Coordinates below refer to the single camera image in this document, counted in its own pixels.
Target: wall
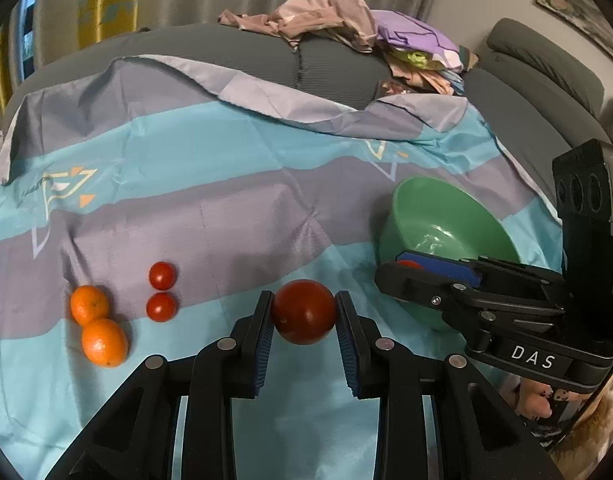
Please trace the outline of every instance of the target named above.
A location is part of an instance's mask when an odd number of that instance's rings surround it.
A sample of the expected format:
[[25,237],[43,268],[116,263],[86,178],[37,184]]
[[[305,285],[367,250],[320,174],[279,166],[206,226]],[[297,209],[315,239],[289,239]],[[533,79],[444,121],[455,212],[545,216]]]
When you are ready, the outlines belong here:
[[500,18],[512,18],[537,30],[593,70],[613,96],[613,61],[590,40],[536,6],[535,0],[435,0],[428,23],[455,43],[476,49]]

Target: tomato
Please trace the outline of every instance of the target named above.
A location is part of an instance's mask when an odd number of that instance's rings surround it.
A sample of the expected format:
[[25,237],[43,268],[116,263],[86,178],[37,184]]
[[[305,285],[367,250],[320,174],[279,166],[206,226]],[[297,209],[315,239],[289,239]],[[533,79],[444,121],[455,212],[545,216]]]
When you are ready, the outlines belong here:
[[146,315],[153,321],[168,321],[175,316],[177,310],[175,300],[168,292],[156,292],[146,302]]
[[414,262],[413,260],[398,260],[400,265],[404,265],[405,267],[413,267],[413,269],[424,269],[418,262]]
[[320,341],[335,325],[333,294],[313,280],[285,283],[271,306],[271,319],[283,338],[296,345]]
[[167,262],[153,264],[148,272],[148,280],[157,290],[169,290],[175,283],[175,268]]

